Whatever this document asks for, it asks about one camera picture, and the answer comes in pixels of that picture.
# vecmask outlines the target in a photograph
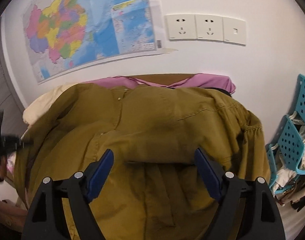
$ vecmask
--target person's hand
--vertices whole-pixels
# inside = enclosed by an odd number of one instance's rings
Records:
[[[7,175],[7,158],[2,156],[0,159],[0,182],[4,181]]]

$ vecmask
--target wall plate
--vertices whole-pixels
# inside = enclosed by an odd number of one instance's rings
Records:
[[[196,14],[197,38],[199,40],[223,41],[223,18],[220,16]]]
[[[223,17],[224,41],[246,45],[246,22],[233,18]]]
[[[197,38],[194,14],[166,15],[165,19],[170,40],[195,40]]]

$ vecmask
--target white wall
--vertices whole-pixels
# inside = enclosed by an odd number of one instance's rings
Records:
[[[234,98],[261,119],[269,142],[289,110],[298,74],[305,75],[305,15],[294,0],[161,0],[163,14],[204,13],[246,20],[247,46],[168,41],[167,47],[178,51],[93,66],[37,85],[23,45],[21,17],[29,3],[13,0],[3,15],[4,53],[24,105],[65,82],[152,73],[223,74],[237,85]]]

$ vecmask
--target map of china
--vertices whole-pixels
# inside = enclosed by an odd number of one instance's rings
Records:
[[[54,0],[43,10],[34,6],[26,34],[36,53],[49,51],[53,63],[71,57],[82,45],[87,14],[77,0]]]

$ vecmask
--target map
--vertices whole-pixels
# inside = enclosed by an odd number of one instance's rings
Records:
[[[149,0],[33,0],[23,23],[38,82],[91,62],[160,49]]]

